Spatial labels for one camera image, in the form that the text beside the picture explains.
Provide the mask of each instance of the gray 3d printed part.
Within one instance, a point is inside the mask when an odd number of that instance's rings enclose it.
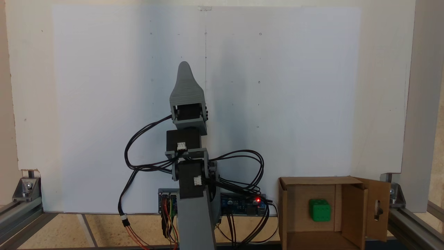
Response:
[[[178,113],[181,107],[186,105],[196,105],[199,115],[190,119],[179,119]],[[190,65],[185,61],[181,62],[177,70],[176,85],[170,95],[171,115],[177,129],[195,127],[201,135],[207,135],[205,105],[204,91],[194,79]]]

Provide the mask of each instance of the blue circuit board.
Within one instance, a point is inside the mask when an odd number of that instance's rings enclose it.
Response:
[[[163,209],[163,201],[166,200],[167,208],[170,209],[170,202],[172,201],[172,213],[178,214],[177,211],[177,192],[178,189],[159,189],[159,214]],[[237,216],[262,216],[265,212],[265,202],[259,197],[246,198],[245,196],[234,193],[221,193],[221,210],[222,214],[233,213]]]
[[[245,196],[232,193],[221,194],[222,214],[233,213],[233,215],[262,216],[265,212],[265,207],[265,202],[259,197],[246,198]]]

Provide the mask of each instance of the screw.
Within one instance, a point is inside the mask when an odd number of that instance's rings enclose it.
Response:
[[[32,188],[32,182],[28,181],[28,182],[25,184],[25,187],[26,187],[27,189],[31,189],[31,188]]]

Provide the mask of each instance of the green dice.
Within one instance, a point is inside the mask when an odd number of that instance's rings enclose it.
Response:
[[[309,201],[310,217],[316,222],[329,222],[331,215],[330,204],[324,199]]]

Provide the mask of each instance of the white connector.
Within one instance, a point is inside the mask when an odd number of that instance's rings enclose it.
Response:
[[[195,186],[202,186],[202,176],[194,177],[194,185]]]
[[[186,150],[185,142],[178,142],[177,143],[177,151],[179,150]]]

